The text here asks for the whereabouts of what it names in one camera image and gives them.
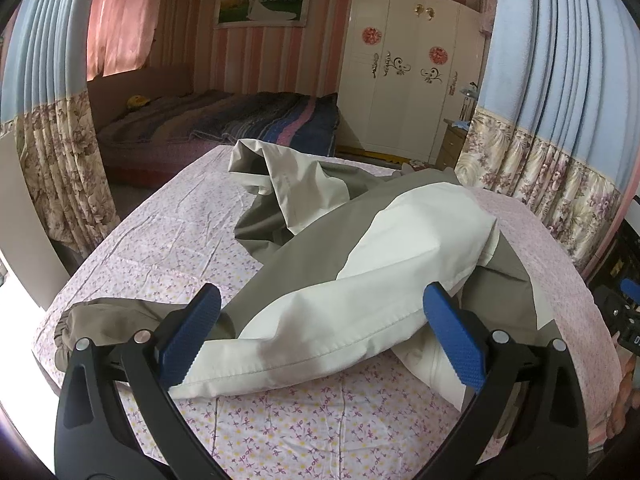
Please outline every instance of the wedding photo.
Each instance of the wedding photo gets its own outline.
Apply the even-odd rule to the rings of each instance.
[[[304,27],[309,0],[217,0],[217,27]]]

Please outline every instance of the metal screw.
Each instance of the metal screw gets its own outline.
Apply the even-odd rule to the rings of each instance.
[[[91,342],[86,337],[83,337],[82,339],[78,339],[78,341],[76,342],[76,350],[80,350],[80,351],[86,350],[87,348],[89,348],[90,344]]]
[[[566,343],[562,341],[562,339],[554,339],[552,344],[559,352],[564,352],[566,350]]]
[[[509,342],[509,334],[504,330],[496,330],[491,334],[492,339],[501,345]]]
[[[151,339],[151,332],[149,330],[140,330],[133,336],[133,341],[136,343],[146,343]]]

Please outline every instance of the wooden nightstand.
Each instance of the wooden nightstand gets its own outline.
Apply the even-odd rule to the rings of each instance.
[[[436,160],[436,169],[444,170],[445,168],[455,168],[462,147],[465,145],[466,130],[452,126],[453,121],[444,119],[447,123],[447,131],[442,139],[438,160]]]

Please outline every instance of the double bed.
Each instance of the double bed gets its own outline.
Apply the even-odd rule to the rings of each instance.
[[[158,188],[216,146],[250,138],[333,155],[337,95],[193,93],[185,65],[87,83],[100,155],[112,183]],[[150,100],[129,110],[132,96]]]
[[[73,303],[99,297],[187,303],[205,282],[223,305],[258,271],[234,238],[254,199],[227,173],[231,146],[217,146],[162,187],[94,251],[59,293],[41,323],[33,352],[58,386],[54,329]],[[367,164],[319,157],[363,168]],[[594,428],[609,413],[621,372],[614,346],[589,291],[544,226],[517,200],[472,190],[542,287],[572,349]],[[160,453],[125,388],[127,416],[143,450]],[[389,351],[288,388],[234,397],[176,401],[205,448],[232,478],[411,479],[443,442],[460,414],[412,376]],[[485,455],[498,452],[494,441]]]

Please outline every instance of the white wardrobe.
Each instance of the white wardrobe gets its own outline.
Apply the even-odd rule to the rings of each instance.
[[[338,92],[338,145],[435,162],[478,83],[479,13],[452,0],[353,0]]]

